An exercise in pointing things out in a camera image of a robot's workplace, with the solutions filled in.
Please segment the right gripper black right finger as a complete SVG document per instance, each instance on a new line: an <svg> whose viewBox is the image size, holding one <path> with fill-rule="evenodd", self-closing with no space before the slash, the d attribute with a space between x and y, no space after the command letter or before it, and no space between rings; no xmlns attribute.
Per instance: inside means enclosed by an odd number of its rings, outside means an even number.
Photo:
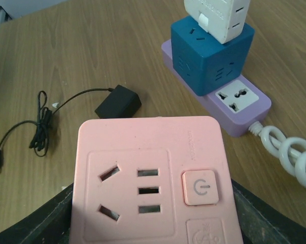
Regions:
<svg viewBox="0 0 306 244"><path fill-rule="evenodd" d="M284 216L238 182L232 187L244 243L306 244L306 228Z"/></svg>

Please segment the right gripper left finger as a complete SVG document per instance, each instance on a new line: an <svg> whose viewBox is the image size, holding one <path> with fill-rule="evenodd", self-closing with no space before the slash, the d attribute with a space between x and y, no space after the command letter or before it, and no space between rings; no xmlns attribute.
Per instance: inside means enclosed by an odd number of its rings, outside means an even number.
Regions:
<svg viewBox="0 0 306 244"><path fill-rule="evenodd" d="M68 243L73 184L33 213L0 232L0 243Z"/></svg>

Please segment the pink cube adapter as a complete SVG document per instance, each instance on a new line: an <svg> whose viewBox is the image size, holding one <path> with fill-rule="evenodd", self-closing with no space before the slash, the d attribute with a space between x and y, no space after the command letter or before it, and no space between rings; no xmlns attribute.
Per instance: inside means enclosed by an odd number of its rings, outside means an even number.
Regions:
<svg viewBox="0 0 306 244"><path fill-rule="evenodd" d="M92 119L78 131L70 243L242 243L219 123Z"/></svg>

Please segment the black power adapter with cable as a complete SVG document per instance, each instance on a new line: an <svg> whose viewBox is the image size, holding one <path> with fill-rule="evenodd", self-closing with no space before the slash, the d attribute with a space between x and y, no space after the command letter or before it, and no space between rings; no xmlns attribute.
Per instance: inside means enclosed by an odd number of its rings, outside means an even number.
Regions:
<svg viewBox="0 0 306 244"><path fill-rule="evenodd" d="M51 129L51 122L53 116L67 103L73 99L90 92L109 92L109 95L103 102L95 109L95 113L100 119L114 119L114 118L132 118L142 106L139 95L122 86L117 85L114 88L91 88L81 91L71 98L66 100L54 111L50 110L47 106L47 93L43 90L38 92L37 95L37 116L36 120L24 120L12 126L2 137L0 141L0 172L4 164L3 147L8 136L21 125L33 124L36 129L35 133L29 143L29 148L34 150L38 157L47 155L50 143L49 130Z"/></svg>

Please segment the blue cube adapter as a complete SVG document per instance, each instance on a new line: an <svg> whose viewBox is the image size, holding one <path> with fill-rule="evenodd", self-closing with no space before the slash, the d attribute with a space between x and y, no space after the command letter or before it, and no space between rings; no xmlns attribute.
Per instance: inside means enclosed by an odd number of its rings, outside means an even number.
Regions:
<svg viewBox="0 0 306 244"><path fill-rule="evenodd" d="M255 31L244 24L241 34L221 44L190 16L171 25L174 70L197 96L204 96L240 76Z"/></svg>

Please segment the white square charger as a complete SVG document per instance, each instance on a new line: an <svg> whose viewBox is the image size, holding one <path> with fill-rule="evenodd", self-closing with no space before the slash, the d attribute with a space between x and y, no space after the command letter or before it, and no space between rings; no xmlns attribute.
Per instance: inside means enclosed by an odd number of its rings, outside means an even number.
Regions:
<svg viewBox="0 0 306 244"><path fill-rule="evenodd" d="M250 0L184 0L186 12L221 44L243 30Z"/></svg>

